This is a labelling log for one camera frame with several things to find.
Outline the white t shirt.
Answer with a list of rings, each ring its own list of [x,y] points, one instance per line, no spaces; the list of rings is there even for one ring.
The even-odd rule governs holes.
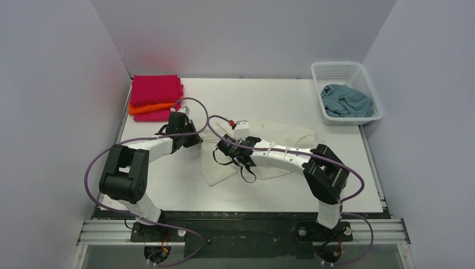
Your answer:
[[[272,121],[251,121],[249,125],[251,136],[275,142],[281,146],[309,149],[315,148],[320,143],[316,131],[306,127]],[[235,165],[222,165],[228,163],[230,158],[220,152],[212,155],[219,142],[218,137],[209,129],[203,131],[200,136],[203,139],[201,144],[201,172],[207,184],[213,187],[229,178],[240,179],[239,168]],[[268,166],[252,168],[252,172],[256,174],[258,180],[267,180],[290,174],[289,171]]]

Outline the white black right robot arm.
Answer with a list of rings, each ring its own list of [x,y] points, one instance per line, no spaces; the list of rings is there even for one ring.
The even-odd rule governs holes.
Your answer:
[[[224,135],[216,146],[240,172],[246,170],[257,179],[251,168],[265,166],[302,175],[313,196],[318,200],[317,233],[323,240],[331,240],[339,233],[341,193],[346,186],[348,172],[335,162],[339,158],[328,146],[319,144],[314,149],[284,147],[258,137],[249,136],[238,141]]]

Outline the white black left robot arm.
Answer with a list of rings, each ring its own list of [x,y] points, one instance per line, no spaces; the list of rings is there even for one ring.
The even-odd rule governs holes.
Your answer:
[[[167,225],[160,221],[162,209],[146,194],[149,164],[181,149],[203,142],[189,118],[188,107],[171,110],[169,121],[159,138],[110,148],[99,183],[102,194],[119,201],[145,227],[154,241],[162,240]]]

